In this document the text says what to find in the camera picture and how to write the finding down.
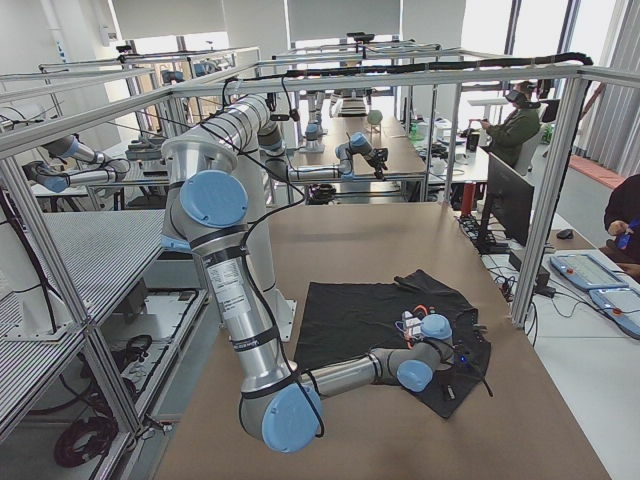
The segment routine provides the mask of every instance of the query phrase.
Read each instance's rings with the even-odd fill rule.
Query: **black cloth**
[[[433,307],[451,323],[454,367],[413,395],[448,418],[486,373],[491,344],[477,328],[478,311],[460,292],[422,270],[401,283],[311,283],[294,359],[306,370],[359,358],[373,348],[407,348],[395,322],[417,305]]]
[[[609,229],[612,222],[622,220],[631,223],[640,219],[640,175],[633,175],[616,187],[609,197],[604,212],[604,228]],[[640,263],[640,229],[634,229],[624,254]]]

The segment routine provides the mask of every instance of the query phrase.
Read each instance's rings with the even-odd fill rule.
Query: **black monitor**
[[[485,245],[491,214],[505,229],[507,238],[513,238],[522,246],[529,237],[529,222],[533,206],[533,185],[493,153],[489,154],[489,170],[485,204],[482,210],[476,247],[482,252]]]

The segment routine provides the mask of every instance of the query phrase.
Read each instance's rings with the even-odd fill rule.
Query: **black sleeve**
[[[611,192],[611,196],[609,197],[609,204],[604,211],[604,229],[609,230],[609,225],[611,225],[616,220],[625,220],[623,209],[624,209],[624,194],[627,188],[628,182],[625,180],[622,184],[618,185],[616,189]]]

